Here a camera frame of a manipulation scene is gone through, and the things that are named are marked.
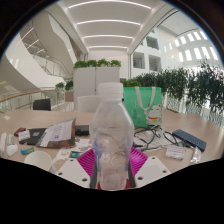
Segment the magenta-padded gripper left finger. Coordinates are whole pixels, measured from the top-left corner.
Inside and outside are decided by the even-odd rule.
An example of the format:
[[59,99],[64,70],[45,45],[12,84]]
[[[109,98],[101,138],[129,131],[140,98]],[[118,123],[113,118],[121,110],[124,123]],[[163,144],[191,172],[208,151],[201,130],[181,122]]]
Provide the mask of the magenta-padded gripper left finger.
[[95,189],[97,166],[93,150],[88,150],[78,158],[69,158],[57,171],[57,175],[81,187]]

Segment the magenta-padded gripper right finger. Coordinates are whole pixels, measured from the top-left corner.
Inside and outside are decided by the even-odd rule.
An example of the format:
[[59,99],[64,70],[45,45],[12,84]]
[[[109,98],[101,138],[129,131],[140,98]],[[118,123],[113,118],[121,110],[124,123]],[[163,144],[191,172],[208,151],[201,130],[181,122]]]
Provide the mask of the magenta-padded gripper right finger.
[[168,168],[156,156],[147,156],[132,148],[128,167],[130,188],[140,188],[170,174]]

